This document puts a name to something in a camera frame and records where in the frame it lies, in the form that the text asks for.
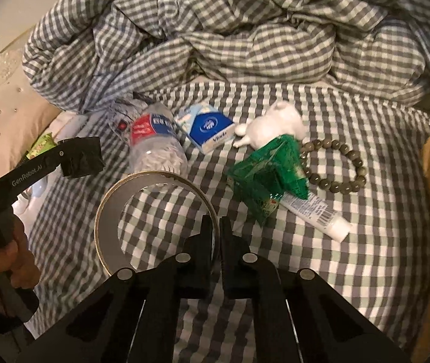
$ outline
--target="human hand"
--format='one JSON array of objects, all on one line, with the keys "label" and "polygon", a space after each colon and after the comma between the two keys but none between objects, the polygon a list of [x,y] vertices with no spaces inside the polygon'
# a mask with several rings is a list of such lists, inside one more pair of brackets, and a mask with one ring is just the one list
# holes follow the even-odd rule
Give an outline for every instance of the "human hand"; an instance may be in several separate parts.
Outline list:
[{"label": "human hand", "polygon": [[[32,289],[40,280],[40,270],[35,265],[34,255],[29,251],[23,223],[17,216],[13,240],[0,249],[0,273],[8,270],[12,273],[10,282],[14,288]],[[7,314],[1,299],[0,313]]]}]

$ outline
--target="white toothpaste tube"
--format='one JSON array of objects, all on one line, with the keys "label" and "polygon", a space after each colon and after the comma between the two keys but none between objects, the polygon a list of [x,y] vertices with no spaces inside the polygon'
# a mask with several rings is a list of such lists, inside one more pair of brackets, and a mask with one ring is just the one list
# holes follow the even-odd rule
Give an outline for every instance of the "white toothpaste tube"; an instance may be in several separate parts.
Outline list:
[{"label": "white toothpaste tube", "polygon": [[280,204],[339,243],[351,232],[352,225],[312,192],[309,192],[307,199],[300,199],[286,192]]}]

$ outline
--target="toothpaste tube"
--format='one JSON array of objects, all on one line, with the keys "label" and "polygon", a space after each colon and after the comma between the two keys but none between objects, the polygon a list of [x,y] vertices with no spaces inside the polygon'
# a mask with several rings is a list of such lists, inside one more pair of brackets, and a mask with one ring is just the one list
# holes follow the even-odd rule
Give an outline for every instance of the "toothpaste tube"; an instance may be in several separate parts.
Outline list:
[{"label": "toothpaste tube", "polygon": [[234,122],[207,103],[183,108],[175,122],[204,154],[233,138],[235,131]]},{"label": "toothpaste tube", "polygon": [[341,214],[312,192],[307,199],[299,199],[286,192],[280,204],[339,243],[352,230],[352,225]]}]

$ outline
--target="blue tissue packaging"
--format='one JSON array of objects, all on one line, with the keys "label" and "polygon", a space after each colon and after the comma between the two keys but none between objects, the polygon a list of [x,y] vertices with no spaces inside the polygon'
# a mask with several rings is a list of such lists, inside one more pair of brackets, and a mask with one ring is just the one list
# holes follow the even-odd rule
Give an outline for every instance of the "blue tissue packaging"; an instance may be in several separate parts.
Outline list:
[{"label": "blue tissue packaging", "polygon": [[175,122],[204,154],[233,138],[235,131],[234,122],[207,103],[183,108]]}]

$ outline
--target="green plastic bag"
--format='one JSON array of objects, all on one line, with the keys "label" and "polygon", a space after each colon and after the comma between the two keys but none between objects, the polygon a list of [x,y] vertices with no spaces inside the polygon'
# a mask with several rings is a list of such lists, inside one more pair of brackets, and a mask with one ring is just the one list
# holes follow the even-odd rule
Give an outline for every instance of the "green plastic bag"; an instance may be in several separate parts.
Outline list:
[{"label": "green plastic bag", "polygon": [[308,198],[308,181],[299,160],[299,145],[290,135],[270,141],[226,174],[235,197],[247,205],[261,226],[285,192]]},{"label": "green plastic bag", "polygon": [[37,139],[30,151],[27,153],[27,158],[32,160],[32,158],[46,152],[47,150],[53,149],[54,147],[56,147],[56,144],[52,138],[52,134],[47,133],[42,135]]}]

